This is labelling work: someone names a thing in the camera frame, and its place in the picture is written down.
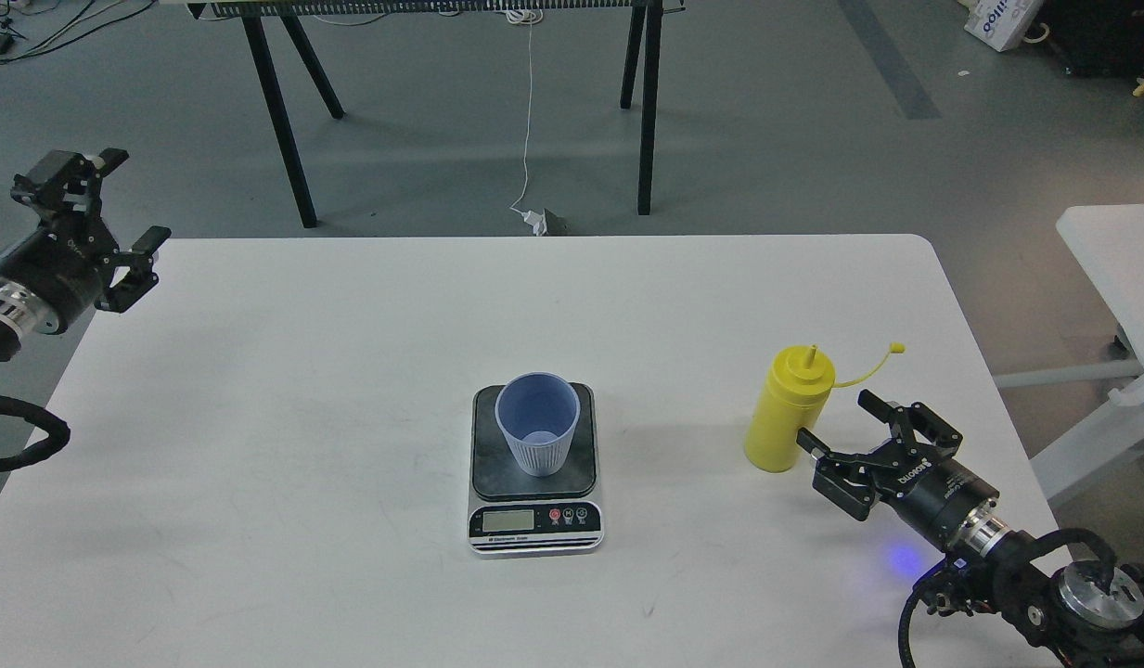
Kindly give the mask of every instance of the digital kitchen scale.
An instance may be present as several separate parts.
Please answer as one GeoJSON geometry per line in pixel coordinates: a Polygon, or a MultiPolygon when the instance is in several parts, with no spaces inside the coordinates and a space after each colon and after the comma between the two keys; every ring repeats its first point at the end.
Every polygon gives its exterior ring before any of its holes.
{"type": "Polygon", "coordinates": [[[596,460],[596,407],[588,385],[562,469],[534,478],[519,469],[493,414],[503,385],[474,399],[469,464],[469,544],[484,557],[541,557],[590,551],[605,538],[596,460]]]}

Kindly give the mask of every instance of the black equipment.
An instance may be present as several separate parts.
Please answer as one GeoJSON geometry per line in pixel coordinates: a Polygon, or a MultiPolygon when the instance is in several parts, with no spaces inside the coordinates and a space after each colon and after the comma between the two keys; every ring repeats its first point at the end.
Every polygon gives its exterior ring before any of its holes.
{"type": "Polygon", "coordinates": [[[1077,77],[1131,77],[1144,67],[1144,0],[1048,0],[1035,22],[1077,77]]]}
{"type": "Polygon", "coordinates": [[[807,429],[797,445],[815,459],[815,490],[857,520],[876,502],[944,555],[914,584],[901,610],[898,651],[912,667],[909,629],[916,604],[948,617],[1000,613],[1031,646],[1072,668],[1144,667],[1144,567],[1117,567],[1115,552],[1085,528],[1036,538],[993,515],[999,491],[952,458],[962,436],[929,407],[885,403],[861,390],[860,407],[889,424],[891,437],[868,454],[833,452],[807,429]],[[915,431],[923,440],[915,437],[915,431]],[[1068,544],[1088,547],[1094,562],[1075,562],[1047,576],[1032,562],[1068,544]]]}
{"type": "MultiPolygon", "coordinates": [[[[0,361],[18,353],[32,332],[62,334],[89,305],[125,312],[159,283],[154,253],[172,231],[148,229],[122,250],[101,220],[102,178],[127,157],[121,149],[96,157],[51,151],[26,176],[16,174],[11,199],[32,207],[40,223],[0,253],[0,361]]],[[[35,464],[67,443],[66,424],[41,406],[0,397],[0,415],[48,432],[22,453],[0,459],[0,472],[35,464]]]]}

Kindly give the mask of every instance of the yellow squeeze bottle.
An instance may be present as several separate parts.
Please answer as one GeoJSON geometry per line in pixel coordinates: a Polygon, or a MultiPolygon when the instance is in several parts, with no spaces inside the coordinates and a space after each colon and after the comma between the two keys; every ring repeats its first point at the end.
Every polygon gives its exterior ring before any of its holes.
{"type": "Polygon", "coordinates": [[[885,364],[890,355],[904,353],[901,343],[890,343],[885,358],[872,371],[847,383],[835,382],[835,365],[818,347],[789,347],[773,358],[765,376],[754,422],[745,436],[745,456],[758,469],[780,474],[791,469],[802,448],[797,429],[813,429],[832,388],[863,383],[885,364]]]}

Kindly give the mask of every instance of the floor stripe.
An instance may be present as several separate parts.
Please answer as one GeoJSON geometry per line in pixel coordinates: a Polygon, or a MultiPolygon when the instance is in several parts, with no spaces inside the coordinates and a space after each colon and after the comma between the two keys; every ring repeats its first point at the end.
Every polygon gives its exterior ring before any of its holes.
{"type": "Polygon", "coordinates": [[[922,87],[922,81],[914,75],[911,64],[897,50],[893,39],[890,38],[881,22],[876,19],[866,0],[837,0],[843,16],[848,24],[852,25],[860,43],[868,51],[876,71],[885,80],[885,85],[893,93],[898,105],[907,119],[937,119],[942,118],[939,106],[930,101],[930,95],[922,87]]]}

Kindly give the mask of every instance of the white box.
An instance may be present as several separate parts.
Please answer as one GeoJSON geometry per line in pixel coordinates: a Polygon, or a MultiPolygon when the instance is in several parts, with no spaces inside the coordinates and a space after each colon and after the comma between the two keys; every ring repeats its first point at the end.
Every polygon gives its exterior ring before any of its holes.
{"type": "Polygon", "coordinates": [[[1041,6],[1042,0],[979,0],[963,30],[996,51],[1016,49],[1041,6]]]}

